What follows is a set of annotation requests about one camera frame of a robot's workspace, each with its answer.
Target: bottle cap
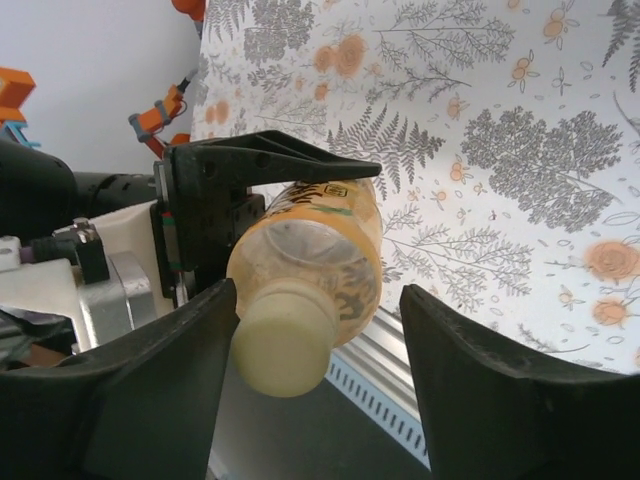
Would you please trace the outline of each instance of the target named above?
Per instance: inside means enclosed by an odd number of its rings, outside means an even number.
[[[233,337],[231,357],[253,389],[295,397],[324,378],[337,330],[331,297],[301,280],[278,280],[248,305]]]

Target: black bracket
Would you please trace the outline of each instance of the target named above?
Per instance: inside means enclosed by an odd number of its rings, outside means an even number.
[[[86,218],[76,218],[69,229],[36,238],[30,245],[37,262],[66,258],[79,266],[85,285],[109,280],[102,239]]]
[[[156,165],[166,263],[194,272],[194,294],[226,276],[236,241],[265,212],[248,189],[271,183],[323,183],[380,174],[377,163],[352,160],[276,130],[169,146]]]

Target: white wall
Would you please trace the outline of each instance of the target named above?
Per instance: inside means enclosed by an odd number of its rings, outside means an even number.
[[[0,66],[37,85],[21,109],[27,138],[75,170],[150,172],[127,117],[197,67],[191,20],[171,0],[0,0],[0,11]],[[190,123],[188,111],[161,138]]]

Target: white backdrop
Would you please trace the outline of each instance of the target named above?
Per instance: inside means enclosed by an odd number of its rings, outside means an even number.
[[[195,137],[276,128],[383,165],[383,307],[417,283],[542,352],[638,371],[640,0],[207,16]]]
[[[0,11],[0,67],[36,83],[21,108],[28,139],[72,169],[150,172],[154,156],[127,117],[152,108],[197,66],[191,20],[170,0],[0,0]],[[188,133],[190,117],[161,137]]]

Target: plastic bottle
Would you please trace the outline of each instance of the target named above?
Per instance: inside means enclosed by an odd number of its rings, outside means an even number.
[[[231,357],[255,390],[302,395],[380,302],[382,221],[370,180],[296,183],[236,244]]]

